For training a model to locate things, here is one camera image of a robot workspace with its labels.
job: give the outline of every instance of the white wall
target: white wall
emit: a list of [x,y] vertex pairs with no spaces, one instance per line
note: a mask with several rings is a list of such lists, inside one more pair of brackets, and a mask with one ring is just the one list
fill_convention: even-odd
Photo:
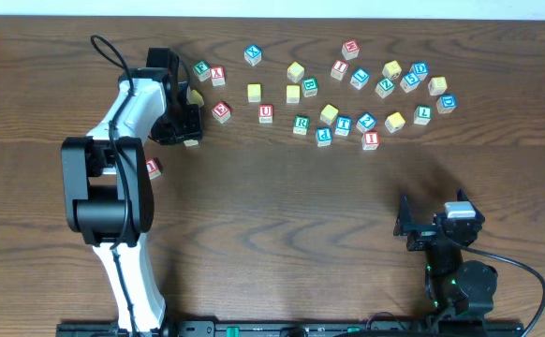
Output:
[[545,0],[0,0],[0,14],[545,20]]

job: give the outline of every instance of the wood grain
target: wood grain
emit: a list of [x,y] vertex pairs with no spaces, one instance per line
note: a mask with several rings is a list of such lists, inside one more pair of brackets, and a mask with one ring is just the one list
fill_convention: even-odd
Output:
[[[189,66],[224,66],[227,85],[191,81],[203,93],[199,147],[146,146],[163,175],[153,181],[150,232],[155,277],[172,315],[219,319],[364,319],[378,311],[423,315],[423,254],[391,236],[400,192],[428,219],[463,187],[487,217],[475,246],[520,259],[545,275],[545,22],[323,21],[178,18],[0,17],[0,335],[53,335],[63,320],[113,320],[105,272],[64,217],[59,148],[86,133],[115,98],[120,71],[89,44],[101,33],[140,66],[149,47],[169,46]],[[373,74],[361,91],[331,79],[344,40],[361,55],[350,70]],[[243,49],[257,43],[251,67]],[[459,107],[412,125],[435,105],[424,81],[386,99],[374,93],[382,65],[425,61],[446,76]],[[320,89],[285,103],[293,62]],[[259,125],[246,85],[274,104]],[[231,119],[210,113],[220,100]],[[399,110],[406,127],[363,152],[358,131],[318,149],[314,127],[332,103],[342,115]],[[312,120],[291,135],[296,114]],[[499,270],[491,318],[535,312],[540,286]],[[545,335],[545,314],[533,336]]]

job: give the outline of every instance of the wooden cube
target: wooden cube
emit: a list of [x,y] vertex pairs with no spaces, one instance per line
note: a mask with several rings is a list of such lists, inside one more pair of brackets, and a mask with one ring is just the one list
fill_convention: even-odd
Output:
[[381,139],[375,131],[364,132],[362,135],[362,149],[376,150]]
[[223,67],[212,67],[210,69],[210,78],[213,79],[213,86],[225,85],[225,70]]
[[290,81],[297,83],[298,81],[302,79],[304,72],[305,72],[305,69],[303,68],[303,66],[297,62],[294,62],[287,69],[287,78]]
[[375,127],[376,119],[370,113],[366,112],[360,117],[356,128],[360,130],[361,133],[366,133]]
[[210,78],[210,67],[206,62],[199,61],[194,65],[194,74],[199,81],[206,81]]
[[341,48],[341,53],[346,60],[358,57],[358,52],[360,52],[360,46],[356,43],[356,40],[344,43],[344,46]]
[[204,98],[196,89],[187,93],[187,102],[189,102],[189,104],[198,104],[200,108],[204,106]]
[[243,58],[248,64],[255,66],[262,60],[262,51],[257,45],[251,45],[243,53]]
[[300,103],[300,86],[287,86],[287,103]]
[[448,90],[448,82],[444,77],[432,78],[429,81],[430,95],[443,95],[446,90]]
[[414,110],[414,124],[427,125],[431,122],[431,108],[418,106]]
[[350,129],[351,129],[351,118],[349,117],[337,118],[337,126],[335,127],[335,135],[347,136],[349,135]]
[[454,95],[442,95],[437,100],[437,112],[441,114],[451,113],[457,106],[458,103],[456,102],[456,96]]
[[393,92],[393,89],[395,89],[395,84],[390,79],[383,79],[376,85],[375,92],[381,98],[385,98]]
[[331,104],[327,104],[320,113],[320,120],[326,125],[331,125],[337,118],[337,114],[339,114],[339,110]]
[[272,123],[274,116],[274,108],[270,104],[261,105],[258,108],[258,120],[261,123]]
[[308,125],[310,124],[310,118],[296,116],[293,124],[293,133],[298,135],[305,135],[308,132]]
[[407,73],[402,78],[400,86],[404,89],[405,92],[409,93],[412,90],[416,89],[420,84],[419,78],[413,73]]
[[397,63],[397,61],[391,61],[383,67],[383,76],[390,80],[395,80],[398,77],[400,77],[400,74],[402,73],[402,68],[400,67],[400,64]]
[[351,76],[351,81],[349,83],[360,90],[366,85],[368,79],[370,79],[370,74],[366,70],[359,68],[354,75]]
[[302,92],[304,97],[312,97],[318,93],[318,82],[315,78],[308,78],[302,81]]
[[213,108],[213,116],[220,124],[231,117],[231,109],[224,102],[216,104]]
[[260,84],[247,84],[247,101],[259,102],[260,100],[262,100]]
[[344,75],[347,73],[348,67],[349,66],[347,65],[347,63],[343,61],[335,61],[335,64],[332,65],[331,68],[331,76],[339,81],[342,80],[344,78]]
[[329,127],[322,127],[317,130],[318,147],[329,146],[331,145],[331,141],[332,141],[332,133]]
[[426,79],[426,76],[429,74],[429,68],[426,66],[426,63],[417,62],[410,67],[410,72],[414,73],[414,75],[422,81]]
[[391,133],[401,129],[404,125],[405,119],[399,112],[393,113],[391,116],[387,117],[387,120],[385,121],[385,126]]
[[159,177],[162,174],[155,160],[149,159],[145,162],[145,165],[148,168],[148,175],[150,176],[150,180],[152,180],[153,178]]

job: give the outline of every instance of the block's top face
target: block's top face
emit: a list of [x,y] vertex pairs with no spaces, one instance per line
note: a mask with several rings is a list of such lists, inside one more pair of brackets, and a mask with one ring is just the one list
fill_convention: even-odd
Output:
[[431,119],[431,111],[432,110],[429,107],[419,106],[418,112],[416,115],[419,118]]
[[335,64],[332,65],[332,68],[339,71],[340,73],[345,73],[347,70],[347,67],[348,67],[347,63],[340,60],[335,61]]
[[301,127],[301,128],[308,128],[309,124],[310,124],[310,118],[296,116],[295,117],[295,123],[293,124],[293,126]]
[[287,69],[293,76],[298,76],[304,71],[304,67],[297,62],[294,62]]
[[368,80],[368,78],[370,78],[370,74],[366,70],[359,68],[358,70],[356,70],[353,77],[358,82],[364,82]]
[[444,77],[432,78],[431,83],[435,89],[448,89],[448,82],[445,81]]
[[370,128],[376,124],[376,119],[370,113],[366,112],[360,117],[358,122],[360,122],[361,125],[364,125],[364,127]]
[[393,82],[387,78],[381,80],[378,85],[380,85],[385,91],[389,91],[395,87],[395,84],[393,84]]
[[346,48],[347,52],[353,52],[353,51],[359,51],[360,46],[356,42],[356,40],[351,40],[344,43],[344,48]]
[[214,66],[210,69],[210,77],[213,79],[222,79],[225,77],[225,70],[222,66]]
[[230,109],[228,108],[228,106],[225,103],[220,102],[213,108],[213,111],[214,111],[214,113],[216,113],[216,115],[218,117],[223,117],[228,112],[230,112]]
[[337,117],[337,128],[342,130],[349,130],[351,128],[351,118]]
[[366,145],[378,145],[381,139],[378,137],[376,131],[368,131],[364,133],[364,142]]
[[329,141],[332,139],[331,129],[328,127],[319,128],[317,130],[318,141]]
[[414,73],[405,74],[404,80],[405,80],[409,85],[415,85],[416,83],[420,83],[419,77],[416,76]]
[[258,108],[259,117],[272,117],[274,114],[274,108],[270,104],[263,104]]
[[287,86],[287,97],[299,97],[300,96],[300,86],[299,85],[288,85]]
[[426,62],[417,62],[412,66],[414,67],[414,74],[416,75],[429,73],[429,68],[426,66]]
[[260,84],[247,84],[247,93],[249,95],[260,95]]
[[258,55],[262,54],[262,50],[257,45],[251,45],[245,49],[245,54],[249,58],[257,58]]
[[400,67],[400,64],[397,63],[397,61],[391,61],[387,64],[385,64],[385,68],[391,73],[395,74],[402,71],[402,68]]
[[305,89],[305,90],[318,89],[317,79],[308,78],[308,79],[303,80],[303,89]]
[[442,95],[441,96],[441,105],[443,108],[455,108],[458,106],[456,102],[456,96],[454,95]]
[[393,125],[393,127],[398,127],[405,124],[405,119],[399,112],[393,113],[391,116],[387,117],[387,119],[389,120],[389,123]]
[[331,104],[327,104],[325,109],[323,109],[320,114],[322,114],[323,116],[329,119],[333,119],[335,118],[335,116],[337,116],[338,113],[339,113],[339,110],[336,107],[332,106]]
[[199,61],[194,65],[194,71],[196,72],[196,74],[199,74],[199,75],[205,73],[209,69],[210,67],[204,61]]

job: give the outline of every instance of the wooden table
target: wooden table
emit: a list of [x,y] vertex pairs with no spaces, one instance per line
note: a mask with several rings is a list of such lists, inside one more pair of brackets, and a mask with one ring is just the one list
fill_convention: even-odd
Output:
[[[132,66],[149,47],[170,46],[188,65],[222,65],[227,85],[203,92],[204,140],[159,147],[164,174],[152,181],[149,234],[155,278],[172,315],[238,319],[365,319],[433,309],[423,283],[424,254],[391,236],[398,195],[407,192],[429,221],[463,187],[487,218],[474,244],[537,268],[545,276],[545,22],[322,21],[176,18],[0,17],[0,335],[53,335],[63,320],[116,318],[106,273],[65,220],[60,145],[105,115],[121,71],[89,43],[101,33]],[[330,77],[341,44],[356,38],[372,74],[358,91]],[[257,43],[251,67],[243,49]],[[382,66],[425,61],[445,76],[459,107],[413,125],[418,105],[434,106],[425,86],[386,99],[374,89]],[[302,63],[320,89],[285,103],[286,69]],[[262,83],[274,104],[259,125],[246,84]],[[214,104],[231,119],[217,123]],[[361,148],[360,132],[317,148],[320,110],[332,103],[354,119],[370,111],[381,145]],[[401,111],[390,135],[385,117]],[[293,136],[294,117],[312,123]],[[465,254],[464,258],[477,258]],[[490,318],[537,309],[540,286],[498,262]],[[545,335],[545,314],[534,336]]]

